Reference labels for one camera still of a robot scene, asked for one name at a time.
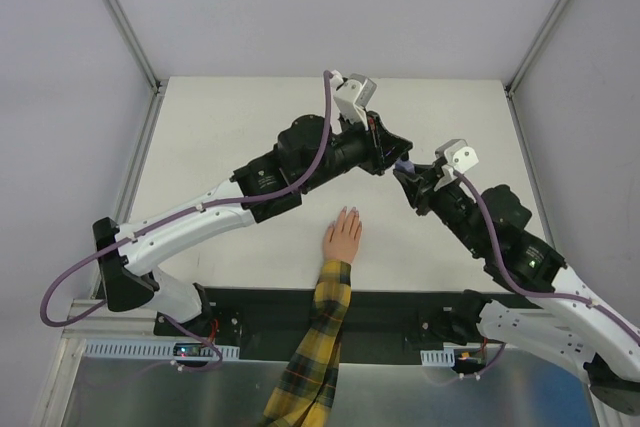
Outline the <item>mannequin hand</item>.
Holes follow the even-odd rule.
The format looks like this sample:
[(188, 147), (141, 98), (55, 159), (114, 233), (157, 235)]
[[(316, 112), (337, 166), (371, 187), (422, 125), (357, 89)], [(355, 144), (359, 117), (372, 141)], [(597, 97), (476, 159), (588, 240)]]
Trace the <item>mannequin hand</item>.
[(343, 208), (324, 236), (322, 253), (325, 261), (352, 264), (360, 246), (362, 222), (355, 208)]

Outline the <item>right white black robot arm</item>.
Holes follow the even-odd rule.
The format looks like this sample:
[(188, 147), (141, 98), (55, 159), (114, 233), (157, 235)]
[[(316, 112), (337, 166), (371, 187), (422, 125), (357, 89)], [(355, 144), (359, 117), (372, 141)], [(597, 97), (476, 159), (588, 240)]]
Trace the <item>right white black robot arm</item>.
[(532, 213), (506, 185), (478, 192), (446, 164), (396, 164), (393, 174), (419, 216), (437, 216), (499, 286), (543, 309), (558, 326), (526, 319), (485, 294), (463, 292), (427, 320), (428, 331), (463, 345), (477, 336), (516, 346), (586, 384), (601, 403), (639, 413), (639, 328), (609, 306), (565, 258), (526, 226)]

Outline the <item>yellow plaid sleeve forearm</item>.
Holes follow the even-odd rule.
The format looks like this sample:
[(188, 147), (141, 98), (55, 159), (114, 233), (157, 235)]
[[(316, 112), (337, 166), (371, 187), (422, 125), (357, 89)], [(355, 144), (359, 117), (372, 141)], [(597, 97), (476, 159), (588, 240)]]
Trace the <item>yellow plaid sleeve forearm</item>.
[(313, 294), (309, 328), (269, 397), (261, 426), (327, 424), (336, 395), (343, 324), (351, 294), (351, 265), (325, 262)]

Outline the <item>right aluminium frame post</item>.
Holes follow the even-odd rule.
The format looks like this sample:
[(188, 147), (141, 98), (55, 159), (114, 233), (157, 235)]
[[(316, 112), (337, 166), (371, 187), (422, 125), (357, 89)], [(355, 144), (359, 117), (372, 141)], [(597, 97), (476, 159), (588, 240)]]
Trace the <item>right aluminium frame post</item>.
[(544, 51), (546, 44), (560, 25), (563, 16), (573, 1), (555, 0), (552, 4), (513, 75), (504, 85), (505, 94), (509, 100), (514, 97), (537, 58)]

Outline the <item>purple nail polish bottle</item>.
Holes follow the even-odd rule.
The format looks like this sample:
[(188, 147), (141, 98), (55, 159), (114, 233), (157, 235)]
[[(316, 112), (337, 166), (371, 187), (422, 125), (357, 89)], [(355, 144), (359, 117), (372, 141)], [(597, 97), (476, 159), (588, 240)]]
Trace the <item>purple nail polish bottle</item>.
[(395, 163), (394, 169), (408, 174), (415, 172), (415, 166), (410, 160), (398, 160)]

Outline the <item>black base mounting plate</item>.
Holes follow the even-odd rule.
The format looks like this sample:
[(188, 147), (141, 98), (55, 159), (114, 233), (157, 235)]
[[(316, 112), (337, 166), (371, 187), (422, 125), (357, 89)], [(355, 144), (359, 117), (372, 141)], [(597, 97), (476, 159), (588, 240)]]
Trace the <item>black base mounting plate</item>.
[(317, 301), (312, 290), (208, 288), (213, 318), (201, 337), (239, 348), (243, 360), (288, 361), (312, 327), (339, 325), (343, 363), (417, 365), (420, 353), (449, 340), (478, 343), (471, 326), (484, 301), (508, 308), (529, 303), (514, 294), (354, 291), (342, 322), (333, 302)]

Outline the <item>aluminium frame post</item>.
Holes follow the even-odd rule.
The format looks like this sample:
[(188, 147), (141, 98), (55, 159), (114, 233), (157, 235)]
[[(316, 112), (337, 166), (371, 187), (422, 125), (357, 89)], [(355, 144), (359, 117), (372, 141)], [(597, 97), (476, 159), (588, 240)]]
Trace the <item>aluminium frame post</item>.
[(552, 4), (513, 75), (504, 85), (505, 94), (509, 100), (514, 97), (537, 58), (544, 51), (546, 44), (560, 25), (563, 16), (573, 1), (555, 0)]
[(102, 0), (116, 30), (121, 36), (125, 47), (131, 54), (134, 63), (142, 74), (145, 83), (151, 92), (157, 94), (162, 87), (162, 80), (157, 76), (155, 69), (144, 51), (144, 48), (120, 2), (120, 0)]

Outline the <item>left aluminium frame post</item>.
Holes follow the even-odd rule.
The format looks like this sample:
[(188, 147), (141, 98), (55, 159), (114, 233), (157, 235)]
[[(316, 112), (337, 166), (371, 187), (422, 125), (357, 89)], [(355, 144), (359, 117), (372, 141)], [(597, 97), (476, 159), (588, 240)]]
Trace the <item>left aluminium frame post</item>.
[(120, 2), (120, 0), (102, 0), (116, 30), (121, 36), (125, 47), (131, 54), (134, 63), (142, 74), (145, 83), (151, 92), (157, 94), (162, 87), (162, 80), (157, 76), (155, 69), (144, 51), (144, 48)]

